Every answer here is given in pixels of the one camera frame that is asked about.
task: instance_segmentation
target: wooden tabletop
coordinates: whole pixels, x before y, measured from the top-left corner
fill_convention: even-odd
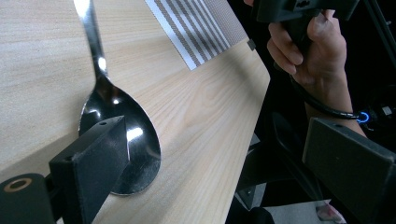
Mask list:
[[[148,113],[162,149],[143,192],[109,195],[95,223],[223,223],[268,72],[244,39],[190,70],[144,0],[95,2],[108,73]],[[0,2],[0,182],[49,173],[78,138],[94,84],[73,1]]]

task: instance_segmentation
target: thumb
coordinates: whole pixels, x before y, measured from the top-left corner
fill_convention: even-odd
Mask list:
[[[321,53],[327,56],[336,56],[346,50],[346,41],[341,35],[337,19],[329,20],[322,13],[319,13],[309,22],[308,37],[317,44]]]

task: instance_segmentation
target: dark background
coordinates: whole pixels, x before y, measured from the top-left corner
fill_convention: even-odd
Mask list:
[[[256,134],[261,138],[265,135],[262,130],[263,118],[270,111],[281,113],[293,126],[306,125],[304,101],[300,99],[290,85],[288,76],[279,73],[273,67],[273,59],[269,55],[266,44],[270,38],[268,24],[256,22],[250,18],[251,7],[243,0],[228,0],[235,15],[241,21],[249,38],[253,39],[262,61],[266,65],[271,82],[262,107],[262,112],[256,127]],[[387,21],[392,21],[394,9],[392,1],[378,0]],[[349,21],[340,21],[341,32],[347,42],[346,73],[349,92],[354,111],[361,111],[368,106],[370,96],[378,89],[390,84],[396,84],[396,69],[384,47],[379,32],[368,13],[363,1],[358,3]],[[394,33],[393,24],[389,26]],[[388,147],[395,148],[396,129],[377,128],[374,131],[363,129],[373,141]]]

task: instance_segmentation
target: person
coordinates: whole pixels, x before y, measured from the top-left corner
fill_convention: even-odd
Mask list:
[[[244,1],[247,5],[253,6],[254,0]],[[330,108],[352,112],[347,74],[344,69],[347,43],[333,14],[333,10],[324,10],[311,20],[307,35],[312,43],[304,56],[280,22],[269,24],[271,38],[267,48],[275,62],[312,96]],[[307,104],[305,110],[309,119],[329,119],[365,136],[361,126],[354,119],[336,119]]]

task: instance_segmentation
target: spoon bowl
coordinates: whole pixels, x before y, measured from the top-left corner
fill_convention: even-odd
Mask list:
[[[125,91],[111,83],[96,24],[92,0],[75,0],[78,16],[90,44],[96,83],[82,108],[78,134],[94,124],[116,116],[125,117],[130,162],[112,193],[130,195],[147,187],[161,165],[160,142],[144,109]]]

